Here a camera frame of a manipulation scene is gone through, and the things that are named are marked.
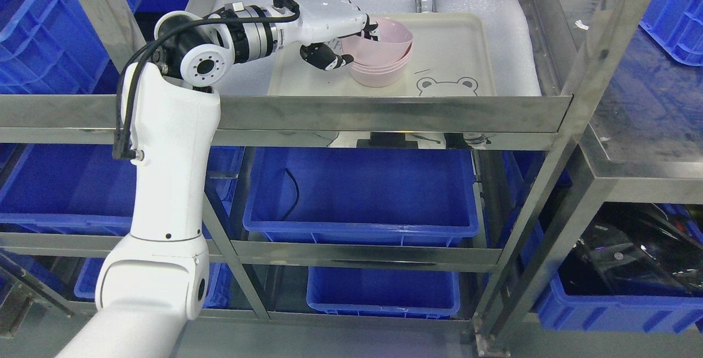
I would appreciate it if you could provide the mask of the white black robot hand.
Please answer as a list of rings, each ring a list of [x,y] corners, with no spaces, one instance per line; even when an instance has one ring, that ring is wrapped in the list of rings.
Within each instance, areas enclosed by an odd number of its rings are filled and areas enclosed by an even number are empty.
[[[335,38],[361,37],[378,41],[379,24],[350,0],[274,0],[277,18],[291,11],[291,22],[275,23],[275,50],[299,44],[302,60],[319,70],[339,69],[353,62],[349,54],[336,54],[328,45]]]

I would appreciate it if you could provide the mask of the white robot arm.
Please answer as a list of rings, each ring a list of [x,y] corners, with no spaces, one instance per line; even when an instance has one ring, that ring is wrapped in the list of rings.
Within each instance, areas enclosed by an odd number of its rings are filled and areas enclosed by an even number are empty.
[[[136,166],[130,232],[107,255],[96,314],[60,357],[168,357],[203,308],[209,281],[203,195],[220,95],[211,86],[236,63],[271,55],[280,24],[259,6],[185,11],[158,22],[155,39],[121,73],[113,156]]]

